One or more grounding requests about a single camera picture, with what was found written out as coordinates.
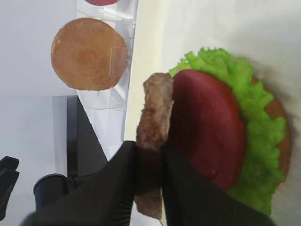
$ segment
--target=black object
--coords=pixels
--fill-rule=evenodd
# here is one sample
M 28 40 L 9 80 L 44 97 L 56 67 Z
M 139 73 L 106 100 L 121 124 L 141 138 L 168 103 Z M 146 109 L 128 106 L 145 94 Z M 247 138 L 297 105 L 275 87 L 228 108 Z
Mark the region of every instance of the black object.
M 19 177 L 18 165 L 19 160 L 9 156 L 0 160 L 0 221 L 5 218 L 10 195 Z
M 163 147 L 168 226 L 274 226 L 268 216 L 232 199 L 205 179 L 172 144 Z
M 168 226 L 274 226 L 202 177 L 171 144 L 162 148 Z M 136 147 L 113 159 L 74 192 L 30 215 L 22 226 L 128 226 L 135 191 Z
M 118 153 L 95 176 L 64 198 L 31 214 L 22 226 L 129 225 L 135 184 L 134 142 Z
M 44 176 L 38 180 L 33 189 L 36 210 L 44 208 L 65 195 L 68 195 L 93 177 L 94 174 L 78 178 L 65 177 L 61 174 Z

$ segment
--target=lettuce leaf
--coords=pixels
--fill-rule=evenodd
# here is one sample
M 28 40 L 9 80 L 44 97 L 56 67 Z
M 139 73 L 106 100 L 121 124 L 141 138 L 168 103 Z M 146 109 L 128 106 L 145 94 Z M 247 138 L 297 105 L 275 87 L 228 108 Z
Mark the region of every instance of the lettuce leaf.
M 285 138 L 286 120 L 282 117 L 272 120 L 264 110 L 274 96 L 263 89 L 261 81 L 251 83 L 253 67 L 246 60 L 221 48 L 202 48 L 197 56 L 187 53 L 170 74 L 174 77 L 184 69 L 209 73 L 232 90 L 245 123 L 246 152 L 238 181 L 228 194 L 270 215 L 272 195 L 285 180 L 279 170 L 280 150 L 276 145 Z

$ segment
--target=white surface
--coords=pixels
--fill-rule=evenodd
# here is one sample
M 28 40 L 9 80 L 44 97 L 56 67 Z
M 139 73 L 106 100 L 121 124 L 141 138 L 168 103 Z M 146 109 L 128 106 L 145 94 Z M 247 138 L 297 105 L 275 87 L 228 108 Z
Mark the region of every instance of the white surface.
M 52 97 L 56 172 L 67 176 L 67 97 Z
M 0 1 L 0 97 L 76 94 L 50 59 L 53 38 L 75 16 L 75 0 Z
M 163 40 L 164 72 L 191 50 L 225 48 L 249 59 L 282 101 L 293 131 L 293 154 L 287 181 L 272 202 L 278 226 L 298 226 L 301 220 L 300 21 L 298 0 L 171 0 Z
M 136 140 L 136 129 L 144 105 L 143 82 L 162 70 L 162 40 L 170 1 L 141 0 L 138 3 L 125 140 Z
M 55 162 L 54 114 L 51 97 L 0 99 L 0 159 L 8 155 L 20 160 L 20 176 L 8 202 L 1 226 L 18 226 L 35 211 L 34 184 L 50 173 L 64 173 L 66 162 Z M 63 137 L 64 130 L 56 131 Z

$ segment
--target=clear plastic container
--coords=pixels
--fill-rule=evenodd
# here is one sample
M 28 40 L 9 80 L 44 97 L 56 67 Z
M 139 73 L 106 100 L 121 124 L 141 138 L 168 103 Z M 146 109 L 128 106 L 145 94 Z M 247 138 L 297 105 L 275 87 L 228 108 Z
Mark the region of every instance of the clear plastic container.
M 78 90 L 83 105 L 94 112 L 92 124 L 105 154 L 110 153 L 107 157 L 112 157 L 123 142 L 137 5 L 138 0 L 119 0 L 107 6 L 96 6 L 85 0 L 77 0 L 77 18 L 91 17 L 107 23 L 115 29 L 116 34 L 123 37 L 127 46 L 126 49 L 117 47 L 111 49 L 112 78 L 120 54 L 124 51 L 128 54 L 126 69 L 117 85 L 103 91 Z

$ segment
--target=tomato slice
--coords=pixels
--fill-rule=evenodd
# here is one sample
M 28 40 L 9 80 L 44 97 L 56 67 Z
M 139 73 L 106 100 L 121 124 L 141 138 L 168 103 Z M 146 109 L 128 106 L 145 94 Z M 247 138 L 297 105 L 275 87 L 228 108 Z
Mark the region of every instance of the tomato slice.
M 118 0 L 86 0 L 87 2 L 96 6 L 106 6 L 116 3 Z
M 215 77 L 183 70 L 174 77 L 169 139 L 218 188 L 236 182 L 245 148 L 245 130 L 231 90 Z

